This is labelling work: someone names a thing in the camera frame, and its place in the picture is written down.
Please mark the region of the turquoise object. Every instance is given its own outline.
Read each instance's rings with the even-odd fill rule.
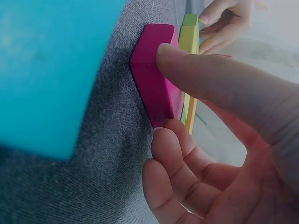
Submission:
[[[0,146],[71,157],[125,2],[0,1]]]

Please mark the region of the gray knit fabric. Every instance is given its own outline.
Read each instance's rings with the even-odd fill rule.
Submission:
[[[129,57],[144,25],[180,27],[186,6],[186,0],[126,4],[70,161],[0,149],[0,224],[157,223],[145,202],[141,179],[152,128]]]

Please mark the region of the hand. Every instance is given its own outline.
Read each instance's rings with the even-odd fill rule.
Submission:
[[[252,0],[214,0],[199,16],[208,25],[199,35],[206,38],[199,54],[217,53],[231,44],[243,31],[249,29]]]
[[[178,120],[156,129],[143,190],[158,221],[299,223],[299,86],[225,56],[187,55],[168,44],[159,47],[157,64],[247,149],[244,165],[234,167],[209,157]]]

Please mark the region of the toy block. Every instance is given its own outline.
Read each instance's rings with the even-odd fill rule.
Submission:
[[[186,14],[183,20],[183,26],[198,26],[197,14]]]
[[[188,116],[189,103],[190,103],[190,95],[188,95],[187,93],[185,93],[185,99],[184,99],[185,117]]]
[[[126,0],[31,3],[0,3],[0,145],[66,160]]]
[[[145,26],[130,59],[132,75],[153,128],[165,119],[181,120],[184,93],[166,79],[156,64],[161,43],[178,47],[177,29],[168,24]]]
[[[182,26],[179,47],[189,54],[196,54],[199,48],[199,33],[194,26]]]
[[[179,47],[189,54],[199,53],[199,24],[196,14],[186,14],[179,36]],[[197,99],[185,93],[185,126],[187,131],[192,134],[194,118],[196,113]]]
[[[185,112],[185,105],[183,106],[183,113],[182,113],[181,122],[182,122],[184,125],[186,124],[186,112]]]
[[[193,130],[194,118],[196,113],[196,105],[197,105],[197,99],[190,97],[189,111],[186,117],[186,125],[185,125],[189,134],[192,134],[192,130]]]

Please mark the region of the pink hexagonal block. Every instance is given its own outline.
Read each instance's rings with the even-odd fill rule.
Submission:
[[[132,74],[153,128],[165,119],[181,119],[184,94],[158,70],[157,49],[161,43],[178,47],[177,29],[168,24],[148,24],[130,59]]]

